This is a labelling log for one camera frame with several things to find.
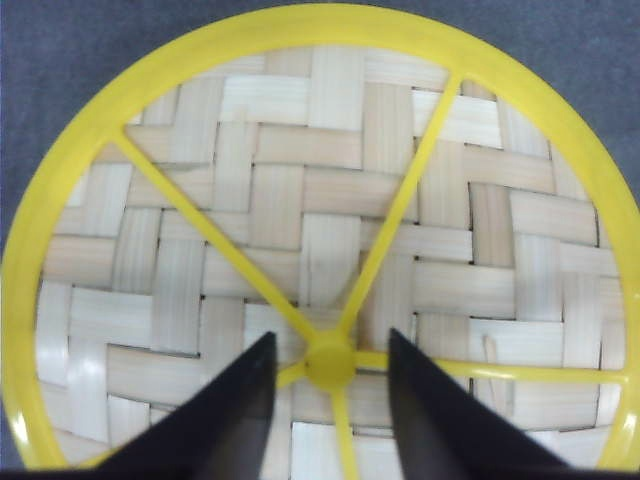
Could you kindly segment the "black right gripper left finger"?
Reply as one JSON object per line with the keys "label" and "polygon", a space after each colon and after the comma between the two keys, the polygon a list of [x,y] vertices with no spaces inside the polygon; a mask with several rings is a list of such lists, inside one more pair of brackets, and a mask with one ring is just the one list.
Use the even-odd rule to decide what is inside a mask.
{"label": "black right gripper left finger", "polygon": [[104,461],[100,473],[258,473],[275,404],[266,333],[191,400]]}

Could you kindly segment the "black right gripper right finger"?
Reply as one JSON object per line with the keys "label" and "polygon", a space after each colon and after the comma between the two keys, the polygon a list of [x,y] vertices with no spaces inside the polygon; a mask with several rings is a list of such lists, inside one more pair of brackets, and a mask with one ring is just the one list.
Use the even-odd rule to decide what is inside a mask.
{"label": "black right gripper right finger", "polygon": [[569,473],[558,456],[466,393],[390,331],[389,404],[404,473]]}

